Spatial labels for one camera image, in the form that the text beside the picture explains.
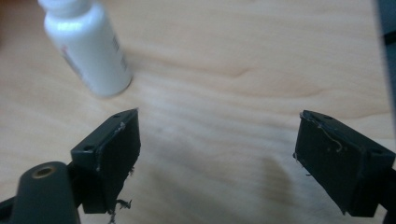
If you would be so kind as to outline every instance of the table surface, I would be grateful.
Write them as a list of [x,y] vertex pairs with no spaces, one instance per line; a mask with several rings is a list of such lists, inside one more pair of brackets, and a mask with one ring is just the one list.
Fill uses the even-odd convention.
[[[291,156],[304,109],[394,150],[389,84],[368,0],[105,1],[134,73],[92,95],[35,1],[0,7],[0,200],[112,114],[139,107],[141,155],[118,223],[381,223],[343,216]],[[83,215],[107,223],[108,215]]]

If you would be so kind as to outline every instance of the black object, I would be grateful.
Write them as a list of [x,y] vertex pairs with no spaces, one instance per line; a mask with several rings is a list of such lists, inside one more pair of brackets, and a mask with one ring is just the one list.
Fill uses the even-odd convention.
[[395,154],[327,115],[305,110],[300,117],[294,158],[343,213],[373,217],[381,203],[391,220],[396,212]]
[[110,117],[71,150],[67,166],[54,161],[24,173],[17,195],[0,203],[0,223],[79,223],[81,204],[85,213],[114,215],[139,153],[137,109]]
[[391,45],[396,42],[396,31],[387,33],[384,35],[385,45]]

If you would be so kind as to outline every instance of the white bottle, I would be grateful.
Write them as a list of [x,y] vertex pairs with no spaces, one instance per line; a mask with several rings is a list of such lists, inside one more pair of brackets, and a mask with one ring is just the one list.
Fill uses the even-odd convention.
[[111,96],[128,87],[132,73],[104,7],[93,0],[38,0],[46,33],[85,85]]

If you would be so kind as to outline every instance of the wooden table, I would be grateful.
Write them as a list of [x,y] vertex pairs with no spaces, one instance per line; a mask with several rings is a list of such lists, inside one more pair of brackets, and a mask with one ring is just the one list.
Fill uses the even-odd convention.
[[[35,1],[0,7],[0,200],[112,114],[139,107],[141,156],[118,223],[381,223],[343,216],[291,156],[304,109],[395,149],[373,2],[105,1],[134,72],[93,96]],[[108,215],[83,215],[107,223]]]

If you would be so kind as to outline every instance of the bottle cap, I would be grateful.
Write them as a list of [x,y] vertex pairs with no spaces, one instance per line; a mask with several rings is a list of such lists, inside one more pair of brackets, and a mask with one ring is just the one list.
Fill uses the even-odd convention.
[[69,14],[87,6],[89,0],[38,0],[44,10],[55,14]]

